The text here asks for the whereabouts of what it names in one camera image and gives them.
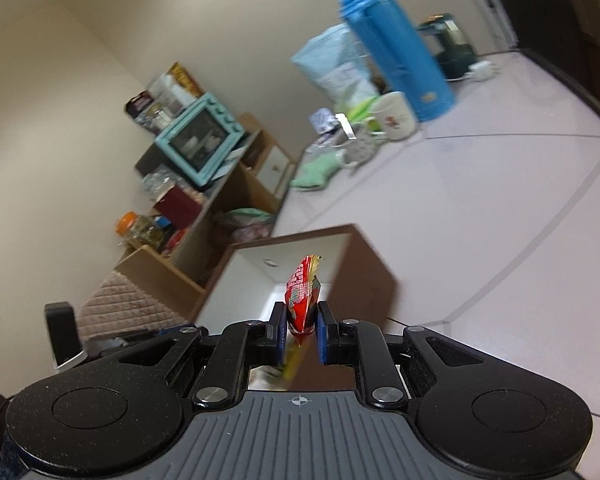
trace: blue thermos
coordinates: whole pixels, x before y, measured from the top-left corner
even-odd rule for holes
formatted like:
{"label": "blue thermos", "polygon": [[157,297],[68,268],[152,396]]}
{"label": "blue thermos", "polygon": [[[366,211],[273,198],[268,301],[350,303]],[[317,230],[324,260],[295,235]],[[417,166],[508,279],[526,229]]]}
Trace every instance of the blue thermos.
{"label": "blue thermos", "polygon": [[340,0],[340,17],[419,120],[435,119],[454,105],[442,71],[395,0]]}

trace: glass jar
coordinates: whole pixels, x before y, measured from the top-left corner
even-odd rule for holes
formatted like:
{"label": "glass jar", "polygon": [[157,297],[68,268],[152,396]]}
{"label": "glass jar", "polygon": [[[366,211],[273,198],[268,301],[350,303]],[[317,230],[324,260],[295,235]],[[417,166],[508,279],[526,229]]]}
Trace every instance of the glass jar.
{"label": "glass jar", "polygon": [[148,245],[158,250],[164,233],[149,216],[139,215],[133,211],[126,213],[116,225],[116,232],[126,241],[135,241],[140,245]]}

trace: snack wrapper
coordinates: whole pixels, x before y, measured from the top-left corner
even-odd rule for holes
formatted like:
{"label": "snack wrapper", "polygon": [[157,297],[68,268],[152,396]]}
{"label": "snack wrapper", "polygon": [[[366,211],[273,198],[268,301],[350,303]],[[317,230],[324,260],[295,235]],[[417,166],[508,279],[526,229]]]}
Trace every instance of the snack wrapper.
{"label": "snack wrapper", "polygon": [[314,314],[320,294],[315,273],[320,256],[310,254],[286,282],[285,303],[289,310],[289,330],[300,340],[314,331]]}

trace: white mug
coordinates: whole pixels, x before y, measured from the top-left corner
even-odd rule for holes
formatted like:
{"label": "white mug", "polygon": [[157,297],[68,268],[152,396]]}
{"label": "white mug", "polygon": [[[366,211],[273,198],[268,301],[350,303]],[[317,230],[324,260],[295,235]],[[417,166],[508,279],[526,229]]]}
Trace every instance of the white mug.
{"label": "white mug", "polygon": [[375,132],[388,140],[401,140],[412,136],[418,128],[418,121],[402,92],[389,92],[378,98],[369,109],[365,124],[376,121],[382,132]]}
{"label": "white mug", "polygon": [[370,132],[364,123],[351,125],[354,139],[349,139],[344,132],[336,134],[331,146],[336,148],[336,160],[341,168],[352,169],[373,158],[379,144],[376,138],[383,138],[382,132]]}

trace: light blue bag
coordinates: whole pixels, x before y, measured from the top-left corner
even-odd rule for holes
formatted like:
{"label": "light blue bag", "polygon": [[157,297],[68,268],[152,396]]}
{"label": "light blue bag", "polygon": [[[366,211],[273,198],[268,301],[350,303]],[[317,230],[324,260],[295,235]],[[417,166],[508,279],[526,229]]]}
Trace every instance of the light blue bag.
{"label": "light blue bag", "polygon": [[353,107],[378,96],[364,57],[358,40],[341,23],[309,40],[291,62],[332,102]]}

